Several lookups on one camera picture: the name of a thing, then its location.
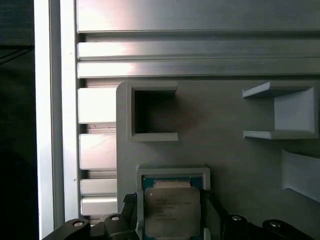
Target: gray plastic tray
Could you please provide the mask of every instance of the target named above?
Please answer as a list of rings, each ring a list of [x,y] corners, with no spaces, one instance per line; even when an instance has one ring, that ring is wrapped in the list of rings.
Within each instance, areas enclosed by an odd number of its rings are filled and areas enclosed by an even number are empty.
[[[282,150],[319,157],[320,140],[243,138],[244,130],[275,129],[273,101],[243,98],[243,90],[266,82],[178,81],[175,97],[149,97],[140,106],[145,131],[177,133],[178,141],[148,142],[128,140],[128,88],[122,83],[116,96],[119,210],[125,194],[136,191],[137,165],[206,165],[211,171],[211,189],[230,213],[257,225],[281,219],[320,239],[320,203],[283,189],[282,173]]]

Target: screw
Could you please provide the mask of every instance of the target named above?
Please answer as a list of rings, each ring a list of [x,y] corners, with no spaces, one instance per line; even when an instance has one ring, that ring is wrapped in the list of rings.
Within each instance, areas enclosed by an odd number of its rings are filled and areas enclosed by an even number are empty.
[[[232,220],[234,220],[234,221],[240,221],[240,220],[241,220],[241,217],[240,217],[240,216],[237,216],[237,215],[234,215],[234,216],[232,216]]]
[[[278,222],[276,222],[276,221],[271,221],[270,222],[270,225],[272,226],[272,227],[275,227],[275,228],[280,228],[280,223],[278,223]]]
[[[77,221],[73,224],[75,227],[81,227],[84,223],[82,221]]]

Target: gray panel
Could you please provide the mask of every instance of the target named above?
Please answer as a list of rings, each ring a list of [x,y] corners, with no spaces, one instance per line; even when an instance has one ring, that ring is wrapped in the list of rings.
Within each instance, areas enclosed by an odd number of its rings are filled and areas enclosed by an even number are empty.
[[[313,238],[319,236],[320,204],[282,189],[282,149],[292,152],[303,141],[243,140],[244,129],[261,124],[274,128],[274,103],[265,99],[253,103],[242,96],[242,89],[265,82],[203,79],[177,83],[179,104],[168,103],[165,111],[158,109],[161,118],[153,119],[166,119],[179,134],[177,142],[127,141],[126,102],[117,101],[118,199],[136,190],[138,164],[206,165],[211,170],[211,189],[229,212],[258,225],[281,219]],[[117,100],[125,96],[123,83],[117,89]]]
[[[282,151],[282,187],[320,203],[320,159]]]
[[[78,0],[79,32],[319,30],[318,0]]]
[[[88,196],[116,196],[117,179],[85,179],[81,180],[81,194]]]
[[[78,90],[79,122],[115,123],[116,87],[80,88]]]
[[[115,134],[81,134],[79,143],[81,169],[117,168]]]
[[[117,213],[116,196],[86,196],[81,200],[81,214],[84,216]]]
[[[319,74],[320,58],[83,61],[79,78]]]
[[[320,57],[317,39],[236,40],[194,38],[94,38],[80,42],[81,61],[199,58],[312,58]]]

